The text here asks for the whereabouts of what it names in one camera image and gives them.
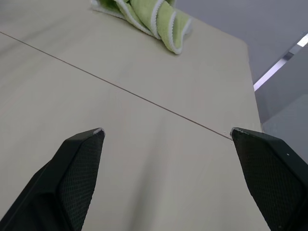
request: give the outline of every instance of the green towel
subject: green towel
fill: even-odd
[[[182,53],[183,37],[191,19],[173,8],[176,0],[91,0],[92,9],[127,20],[175,54]]]

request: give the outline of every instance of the table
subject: table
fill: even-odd
[[[260,131],[246,45],[198,20],[175,56],[82,0],[0,7],[0,217],[63,140],[103,127],[86,230],[269,230],[229,132]]]

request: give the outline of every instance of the seam line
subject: seam line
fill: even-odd
[[[152,101],[150,101],[150,100],[148,100],[148,99],[146,99],[146,98],[144,98],[144,97],[142,97],[142,96],[140,96],[140,95],[137,95],[137,94],[135,94],[135,93],[133,93],[133,92],[131,92],[131,91],[129,91],[129,90],[123,88],[123,87],[120,87],[120,86],[118,86],[118,85],[116,85],[116,84],[114,84],[114,83],[112,83],[112,82],[110,82],[110,81],[108,81],[108,80],[105,80],[105,79],[103,79],[103,78],[101,78],[101,77],[98,77],[98,76],[96,76],[96,75],[90,73],[89,71],[83,70],[83,69],[81,69],[80,67],[77,67],[77,66],[75,66],[75,65],[73,65],[73,64],[70,64],[70,63],[68,63],[68,62],[66,62],[66,61],[64,61],[64,60],[62,60],[62,59],[60,59],[60,58],[57,58],[57,57],[55,57],[55,56],[53,56],[53,55],[51,55],[51,54],[48,54],[48,53],[46,53],[45,51],[42,51],[42,50],[40,50],[40,49],[38,49],[38,48],[36,48],[36,47],[33,47],[33,46],[31,46],[31,45],[29,45],[29,44],[27,44],[27,43],[25,43],[25,42],[23,42],[23,41],[21,41],[21,40],[19,40],[19,39],[17,39],[17,38],[14,38],[14,37],[12,37],[12,36],[10,36],[10,35],[7,35],[7,34],[1,32],[1,31],[0,31],[0,33],[3,34],[3,35],[5,35],[5,36],[7,36],[7,37],[10,37],[10,38],[12,38],[12,39],[14,39],[14,40],[16,40],[16,41],[19,41],[19,42],[21,42],[21,43],[23,43],[23,44],[25,44],[25,45],[27,45],[27,46],[29,46],[29,47],[31,47],[31,48],[37,50],[37,51],[39,51],[39,52],[42,52],[42,53],[44,53],[44,54],[46,54],[46,55],[48,55],[48,56],[50,56],[50,57],[52,57],[52,58],[55,58],[55,59],[57,59],[57,60],[59,60],[59,61],[65,63],[65,64],[67,64],[67,65],[70,65],[71,67],[74,67],[74,68],[76,68],[76,69],[78,69],[78,70],[80,70],[80,71],[82,71],[82,72],[84,72],[84,73],[87,73],[88,75],[91,75],[91,76],[93,76],[93,77],[95,77],[95,78],[98,78],[98,79],[100,79],[100,80],[102,80],[102,81],[104,81],[104,82],[106,82],[106,83],[108,83],[108,84],[110,84],[110,85],[112,85],[112,86],[114,86],[114,87],[116,87],[116,88],[119,88],[119,89],[121,89],[121,90],[123,90],[123,91],[126,91],[127,93],[132,94],[132,95],[134,95],[134,96],[136,96],[136,97],[138,97],[138,98],[140,98],[140,99],[142,99],[142,100],[145,100],[145,101],[147,101],[147,102],[149,102],[149,103],[151,103],[151,104],[153,104],[153,105],[155,105],[155,106],[157,106],[157,107],[160,107],[160,108],[162,108],[162,109],[164,109],[164,110],[166,110],[166,111],[168,111],[168,112],[171,112],[171,113],[174,114],[174,115],[177,115],[177,116],[179,116],[179,117],[181,117],[181,118],[183,118],[183,119],[186,119],[186,120],[188,120],[188,121],[190,121],[190,122],[192,122],[192,123],[194,123],[194,124],[196,124],[196,125],[199,125],[199,126],[205,128],[205,129],[207,129],[207,130],[209,130],[209,131],[211,131],[211,132],[213,132],[213,133],[216,133],[217,135],[220,135],[220,136],[222,136],[223,138],[226,138],[226,139],[228,139],[228,140],[232,140],[230,137],[227,137],[227,136],[225,136],[225,135],[223,135],[223,134],[220,134],[219,132],[216,132],[216,131],[214,131],[213,129],[210,129],[210,128],[208,128],[208,127],[206,127],[206,126],[204,126],[204,125],[202,125],[202,124],[200,124],[200,123],[198,123],[198,122],[195,122],[195,121],[193,121],[193,120],[191,120],[191,119],[189,119],[189,118],[187,118],[187,117],[185,117],[185,116],[183,116],[183,115],[180,115],[180,114],[178,114],[178,113],[176,113],[176,112],[173,112],[173,111],[171,111],[171,110],[169,110],[169,109],[167,109],[167,108],[165,108],[165,107],[163,107],[163,106],[161,106],[161,105],[159,105],[159,104],[156,104],[156,103],[154,103],[154,102],[152,102]]]

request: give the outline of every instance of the wall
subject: wall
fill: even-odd
[[[244,40],[254,83],[308,31],[308,0],[178,0],[177,7]]]
[[[308,47],[256,91],[264,131],[308,160]]]

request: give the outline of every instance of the microfiber cloth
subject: microfiber cloth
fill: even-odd
[[[161,39],[175,54],[181,54],[183,37],[191,19],[175,10],[176,0],[91,0],[92,9],[127,20],[144,33]]]

